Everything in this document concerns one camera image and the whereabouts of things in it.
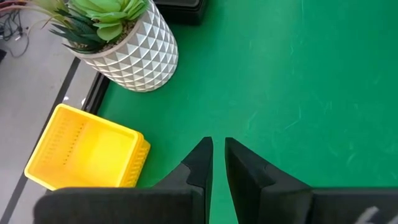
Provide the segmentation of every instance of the black object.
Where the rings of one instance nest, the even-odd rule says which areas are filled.
[[[225,142],[239,224],[395,224],[397,189],[313,189],[233,138]]]
[[[61,85],[61,88],[58,91],[57,96],[55,97],[54,103],[53,103],[53,105],[52,105],[52,107],[50,109],[49,114],[47,115],[47,119],[45,120],[45,123],[43,125],[43,128],[42,128],[40,134],[39,134],[38,139],[36,140],[35,146],[39,142],[40,136],[43,134],[44,129],[47,126],[47,123],[50,121],[51,115],[54,112],[55,107],[58,104],[62,103],[63,97],[65,96],[65,94],[66,94],[66,92],[67,92],[67,90],[69,88],[69,85],[72,82],[73,77],[75,76],[75,73],[77,71],[79,63],[80,63],[80,59],[75,57],[73,59],[72,64],[70,65],[70,68],[68,70],[68,73],[67,73],[66,77],[63,79],[63,83]],[[96,112],[96,111],[93,111],[91,109],[92,108],[88,108],[89,111],[87,111],[87,112],[89,112],[89,113],[95,113]],[[17,203],[18,203],[18,201],[19,201],[19,199],[20,199],[20,197],[22,195],[22,192],[25,189],[26,182],[27,182],[27,177],[25,176],[24,171],[22,170],[21,175],[19,176],[18,183],[15,186],[14,191],[12,192],[11,198],[10,198],[10,200],[7,203],[7,207],[4,210],[4,213],[3,213],[3,215],[2,215],[2,217],[0,219],[0,224],[8,224],[9,223],[9,221],[11,219],[11,216],[12,216],[14,210],[15,210],[15,207],[17,206]]]
[[[0,9],[3,7],[11,6],[11,5],[25,5],[26,2],[19,3],[10,3],[4,4],[0,6]],[[15,39],[17,35],[22,36],[24,33],[24,29],[22,27],[21,22],[21,10],[15,9],[9,12],[0,13],[0,36],[2,40],[8,41],[11,39]]]
[[[154,0],[167,22],[200,25],[208,0]]]
[[[213,143],[203,138],[154,187],[56,190],[37,202],[34,223],[208,223],[212,180]]]
[[[4,59],[4,57],[6,56],[7,52],[3,51],[0,49],[0,62]]]

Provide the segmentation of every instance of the black cable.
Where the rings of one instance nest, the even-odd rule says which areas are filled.
[[[4,46],[5,48],[7,48],[7,50],[10,52],[10,54],[13,58],[19,58],[27,51],[27,48],[29,46],[29,36],[25,32],[23,32],[21,35],[21,39],[22,39],[22,37],[26,37],[26,45],[25,45],[25,49],[19,55],[14,55],[14,53],[8,46]]]
[[[14,58],[21,57],[27,50],[29,46],[29,36],[24,32],[21,24],[21,10],[20,9],[13,9],[10,12],[0,14],[0,19],[5,18],[4,22],[0,22],[0,35],[4,41],[8,41],[13,38],[16,34],[19,34],[19,39],[26,37],[26,46],[23,52],[19,55],[15,55],[9,47],[6,47],[10,52],[11,56]]]

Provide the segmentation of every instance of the dark green spiky leaf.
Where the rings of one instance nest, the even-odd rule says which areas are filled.
[[[78,19],[75,19],[74,17],[71,17],[70,19],[72,20],[71,21],[71,26],[74,29],[80,30],[84,34],[95,34],[96,33],[96,30],[94,30],[92,28],[92,26],[89,26],[89,25],[85,24],[84,22],[82,22],[82,21],[80,21]]]
[[[81,20],[82,22],[84,22],[85,24],[88,24],[88,25],[93,25],[94,24],[94,21],[92,21],[89,17],[83,15],[82,13],[77,11],[76,9],[69,8],[69,10],[76,14],[76,15],[71,14],[71,16],[74,16],[75,19],[79,19],[79,20]]]
[[[50,32],[55,34],[55,35],[58,35],[60,37],[63,37],[65,39],[69,40],[70,42],[74,42],[74,43],[77,43],[77,44],[98,45],[98,43],[96,43],[95,41],[92,41],[90,39],[86,39],[84,37],[79,37],[79,36],[75,35],[72,32],[61,33],[61,32],[58,32],[56,30],[53,30],[53,29],[51,29]]]
[[[67,44],[63,44],[63,45],[66,46],[67,48],[75,51],[75,52],[80,53],[80,54],[95,54],[95,53],[97,53],[100,50],[100,49],[89,49],[89,48],[86,48],[86,47],[82,48],[82,49],[78,49],[76,47],[72,47],[72,46],[69,46]]]
[[[96,41],[96,42],[98,42],[100,44],[105,44],[105,41],[103,39],[99,38],[96,33],[95,34],[82,34],[81,36],[82,37],[87,37],[90,40],[94,40],[94,41]]]
[[[61,16],[70,16],[70,13],[63,9],[57,9],[55,13],[60,14]]]
[[[70,30],[64,26],[58,25],[58,24],[51,24],[53,25],[55,28],[57,28],[58,30],[62,31],[62,32],[70,32]]]

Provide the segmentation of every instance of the plant pot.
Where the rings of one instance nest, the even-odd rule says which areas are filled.
[[[95,70],[132,91],[153,91],[173,75],[178,62],[173,33],[152,0],[130,34],[118,45],[97,54],[79,54]]]

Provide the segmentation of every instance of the green succulent leaf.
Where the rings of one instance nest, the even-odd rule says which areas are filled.
[[[132,12],[129,12],[129,20],[133,21],[134,19],[137,19],[145,10],[147,9],[147,6],[142,3],[139,6],[137,6]]]
[[[86,11],[83,11],[83,10],[81,10],[81,9],[79,9],[78,7],[76,7],[73,3],[72,3],[72,0],[70,0],[70,4],[68,4],[68,8],[69,8],[69,10],[71,11],[71,14],[72,15],[74,15],[74,14],[79,14],[79,15],[86,15]]]
[[[97,24],[99,29],[97,30],[98,37],[103,40],[110,41],[121,35],[123,26],[121,23],[115,24]]]
[[[130,11],[130,9],[136,5],[136,3],[138,2],[138,0],[130,0],[129,4],[123,9],[123,12],[128,13]]]
[[[88,0],[96,6],[102,8],[105,12],[118,12],[122,5],[115,0]]]
[[[97,19],[101,22],[115,22],[115,21],[120,21],[120,19],[127,17],[127,14],[125,12],[98,13],[95,11],[87,11],[87,14],[92,19]]]
[[[114,22],[114,23],[99,22],[99,23],[93,24],[93,26],[98,27],[98,28],[106,28],[106,27],[117,26],[119,24],[120,24],[120,22]]]
[[[106,12],[106,10],[98,7],[96,4],[93,4],[90,0],[72,0],[72,4],[74,4],[77,8],[82,11],[93,10],[98,12]]]
[[[119,0],[119,4],[122,6],[122,9],[124,9],[127,6],[127,1],[126,0]]]

